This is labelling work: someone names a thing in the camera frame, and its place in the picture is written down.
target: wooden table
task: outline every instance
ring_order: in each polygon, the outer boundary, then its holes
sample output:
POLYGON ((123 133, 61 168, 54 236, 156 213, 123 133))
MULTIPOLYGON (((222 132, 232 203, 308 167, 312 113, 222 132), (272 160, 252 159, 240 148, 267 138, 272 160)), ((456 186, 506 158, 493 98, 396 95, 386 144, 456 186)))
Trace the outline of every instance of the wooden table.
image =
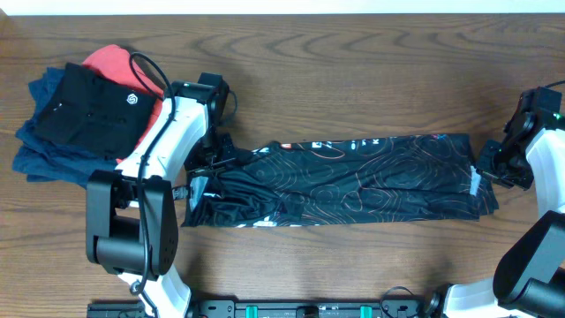
MULTIPOLYGON (((501 138, 526 89, 565 78, 563 15, 51 17, 0 20, 0 315, 84 316, 127 286, 85 256, 85 192, 11 171, 31 117, 26 84, 115 43, 170 79, 218 72, 237 91, 241 148, 270 140, 469 133, 501 138)), ((496 188, 480 222, 180 230, 197 295, 374 299, 491 276, 537 218, 535 191, 496 188)), ((177 215, 184 219, 184 205, 177 215)))

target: wooden surface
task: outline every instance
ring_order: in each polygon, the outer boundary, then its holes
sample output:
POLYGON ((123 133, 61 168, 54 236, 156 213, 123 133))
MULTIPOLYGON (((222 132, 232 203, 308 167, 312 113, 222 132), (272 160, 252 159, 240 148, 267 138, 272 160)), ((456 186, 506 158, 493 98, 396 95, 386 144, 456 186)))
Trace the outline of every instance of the wooden surface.
MULTIPOLYGON (((85 256, 85 193, 11 171, 31 117, 26 84, 115 43, 172 80, 224 75, 240 99, 238 146, 414 133, 500 138, 525 89, 565 78, 562 15, 52 17, 0 21, 0 316, 79 317, 128 299, 85 256)), ((496 189, 480 222, 180 231, 175 259, 197 294, 374 299, 491 276, 536 220, 535 192, 496 189)), ((184 205, 177 205, 179 220, 184 205)))

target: red cloth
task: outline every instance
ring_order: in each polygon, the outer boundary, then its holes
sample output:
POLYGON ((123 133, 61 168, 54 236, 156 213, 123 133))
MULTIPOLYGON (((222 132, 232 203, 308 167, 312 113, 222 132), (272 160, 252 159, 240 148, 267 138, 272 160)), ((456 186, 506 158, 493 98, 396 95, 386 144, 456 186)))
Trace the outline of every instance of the red cloth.
MULTIPOLYGON (((118 47, 115 44, 103 47, 91 54, 90 57, 82 62, 83 66, 95 71, 98 75, 107 80, 112 80, 117 84, 127 86, 133 90, 140 91, 146 94, 149 93, 135 78, 130 69, 130 53, 125 49, 118 47)), ((154 82, 152 82, 147 75, 133 62, 133 68, 138 73, 139 77, 158 95, 162 96, 162 89, 160 89, 154 82)), ((141 141, 145 138, 157 118, 161 114, 162 101, 157 100, 153 107, 153 113, 149 117, 147 129, 141 135, 135 147, 139 146, 141 141)))

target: white backdrop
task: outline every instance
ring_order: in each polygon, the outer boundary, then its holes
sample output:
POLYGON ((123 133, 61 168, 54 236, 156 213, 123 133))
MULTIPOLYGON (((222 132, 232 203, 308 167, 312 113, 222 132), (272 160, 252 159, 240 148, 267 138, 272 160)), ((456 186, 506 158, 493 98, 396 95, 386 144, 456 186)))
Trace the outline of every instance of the white backdrop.
POLYGON ((556 13, 565 0, 0 0, 0 8, 8 15, 556 13))

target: blue cloth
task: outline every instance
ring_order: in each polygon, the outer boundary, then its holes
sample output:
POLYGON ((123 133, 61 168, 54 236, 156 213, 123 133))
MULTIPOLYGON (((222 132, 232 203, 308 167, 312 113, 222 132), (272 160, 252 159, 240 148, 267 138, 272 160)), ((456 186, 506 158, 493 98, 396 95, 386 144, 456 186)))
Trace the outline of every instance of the blue cloth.
POLYGON ((116 160, 99 157, 77 146, 57 145, 32 134, 39 114, 63 76, 64 70, 48 68, 41 79, 28 84, 35 100, 35 111, 31 119, 16 132, 16 137, 24 145, 16 154, 12 168, 26 173, 28 182, 63 180, 86 187, 88 178, 95 170, 114 170, 116 160))

